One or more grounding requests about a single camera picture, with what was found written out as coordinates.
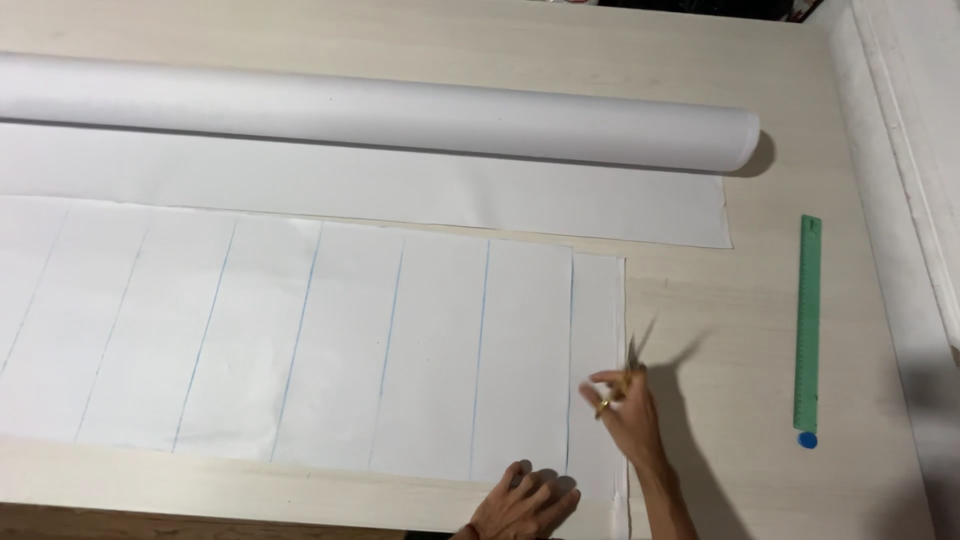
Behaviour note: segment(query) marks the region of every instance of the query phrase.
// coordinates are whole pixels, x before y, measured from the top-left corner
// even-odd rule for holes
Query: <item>gold scissors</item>
[[[650,325],[647,326],[647,332],[644,333],[643,339],[640,340],[638,345],[635,344],[634,336],[630,336],[630,345],[627,346],[627,361],[623,366],[623,375],[613,384],[607,398],[597,406],[596,414],[594,415],[594,418],[597,420],[600,419],[600,415],[604,410],[610,408],[611,403],[618,402],[627,397],[630,385],[634,382],[634,376],[644,367],[643,364],[640,363],[640,352],[643,351],[647,340],[650,339],[650,333],[653,332],[654,323],[656,322],[657,317],[654,317],[653,320],[650,321]]]

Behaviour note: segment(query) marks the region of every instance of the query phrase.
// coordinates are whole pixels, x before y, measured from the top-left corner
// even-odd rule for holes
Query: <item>green ruler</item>
[[[800,443],[816,446],[817,377],[820,363],[820,218],[805,215],[800,232],[800,294],[797,302],[797,373],[793,392],[793,427]]]

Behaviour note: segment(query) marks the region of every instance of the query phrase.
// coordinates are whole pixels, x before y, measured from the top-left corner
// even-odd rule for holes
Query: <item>ring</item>
[[[603,411],[607,410],[608,408],[610,408],[610,400],[603,400],[600,402],[600,405],[597,406],[597,412],[596,415],[593,416],[593,419],[599,420],[600,415],[603,414]]]

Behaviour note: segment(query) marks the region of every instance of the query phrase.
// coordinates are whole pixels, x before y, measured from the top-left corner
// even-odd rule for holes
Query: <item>human hand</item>
[[[589,377],[592,382],[605,382],[607,386],[617,384],[623,377],[619,370],[601,371]],[[598,408],[602,398],[592,384],[580,385],[580,395]],[[663,444],[660,441],[660,422],[657,418],[657,405],[647,386],[647,368],[634,372],[626,396],[616,407],[606,407],[600,412],[600,419],[613,437],[613,442],[635,467],[665,461]]]
[[[517,487],[511,487],[521,479]],[[540,473],[523,474],[523,466],[515,462],[507,467],[503,478],[480,503],[470,525],[479,540],[535,540],[545,537],[564,518],[573,513],[580,501],[580,491],[572,489],[557,498],[555,480],[542,481]]]

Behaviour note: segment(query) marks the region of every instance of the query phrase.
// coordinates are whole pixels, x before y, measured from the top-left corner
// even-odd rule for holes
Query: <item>blue ruler end cap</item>
[[[804,448],[817,448],[817,435],[816,433],[811,433],[809,431],[804,431],[797,436],[797,442],[800,443],[800,446]]]

